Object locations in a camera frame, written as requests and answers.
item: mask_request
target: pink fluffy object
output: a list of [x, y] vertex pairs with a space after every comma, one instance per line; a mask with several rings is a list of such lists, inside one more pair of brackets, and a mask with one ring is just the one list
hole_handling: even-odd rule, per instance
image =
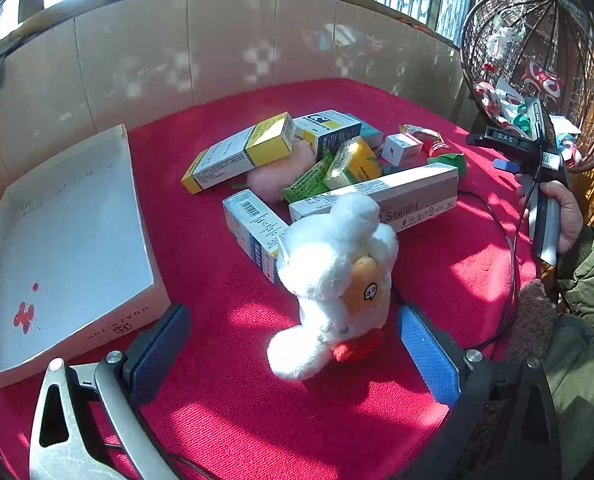
[[248, 171], [248, 187], [267, 203], [283, 200], [282, 189], [315, 165], [315, 154], [305, 140], [293, 142], [293, 152], [274, 162]]

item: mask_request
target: wicker chair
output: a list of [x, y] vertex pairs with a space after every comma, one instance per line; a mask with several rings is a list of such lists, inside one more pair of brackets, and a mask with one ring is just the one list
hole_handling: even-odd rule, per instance
[[[487, 40], [498, 27], [521, 31], [503, 59], [487, 54]], [[521, 82], [524, 67], [533, 59], [565, 83], [558, 102], [544, 97], [535, 86]], [[568, 118], [581, 130], [581, 165], [571, 173], [594, 168], [594, 41], [580, 22], [558, 0], [481, 0], [466, 17], [462, 30], [462, 70], [475, 102], [493, 126], [501, 127], [484, 109], [474, 86], [485, 81], [496, 86], [504, 77], [523, 96], [538, 96], [549, 114]]]

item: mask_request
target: tiled wall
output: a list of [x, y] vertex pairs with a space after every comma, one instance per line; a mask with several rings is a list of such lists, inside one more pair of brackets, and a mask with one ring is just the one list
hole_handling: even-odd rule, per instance
[[[0, 87], [0, 197], [49, 157], [119, 123], [276, 84], [348, 77], [450, 118], [458, 53], [336, 0], [123, 0], [13, 52]], [[474, 119], [474, 107], [456, 116]]]

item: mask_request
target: person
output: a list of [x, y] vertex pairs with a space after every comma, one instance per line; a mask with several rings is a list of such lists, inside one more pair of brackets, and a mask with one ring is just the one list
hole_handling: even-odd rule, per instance
[[[541, 191], [561, 206], [557, 287], [570, 314], [560, 314], [543, 362], [558, 418], [562, 478], [574, 478], [594, 456], [594, 227], [561, 182]], [[522, 188], [520, 206], [524, 208]]]

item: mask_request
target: hand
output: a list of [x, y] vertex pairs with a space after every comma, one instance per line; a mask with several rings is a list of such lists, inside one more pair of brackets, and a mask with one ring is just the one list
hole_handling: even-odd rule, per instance
[[[571, 245], [575, 242], [582, 227], [584, 226], [584, 219], [582, 218], [580, 207], [575, 200], [575, 196], [571, 193], [564, 184], [553, 180], [552, 182], [542, 182], [540, 189], [546, 196], [552, 196], [560, 203], [560, 240], [557, 244], [557, 252], [559, 254], [566, 253]], [[522, 187], [517, 188], [517, 194], [522, 198], [519, 199], [520, 208], [524, 209], [526, 198], [524, 197], [524, 190]], [[525, 211], [524, 217], [528, 216], [528, 211]]]

